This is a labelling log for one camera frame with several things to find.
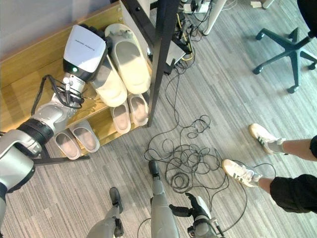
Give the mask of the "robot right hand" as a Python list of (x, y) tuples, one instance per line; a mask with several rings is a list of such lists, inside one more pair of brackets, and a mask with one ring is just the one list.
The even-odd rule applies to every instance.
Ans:
[(202, 215), (208, 219), (211, 219), (211, 213), (204, 202), (204, 200), (197, 196), (195, 197), (191, 193), (186, 192), (185, 195), (189, 198), (192, 208), (169, 205), (169, 208), (172, 210), (173, 215), (178, 217), (190, 217), (193, 216), (194, 220)]

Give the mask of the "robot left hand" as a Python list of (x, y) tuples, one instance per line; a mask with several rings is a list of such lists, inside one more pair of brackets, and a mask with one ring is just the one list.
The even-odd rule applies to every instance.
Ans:
[(94, 80), (107, 54), (104, 31), (86, 24), (73, 25), (63, 55), (63, 71), (85, 82)]

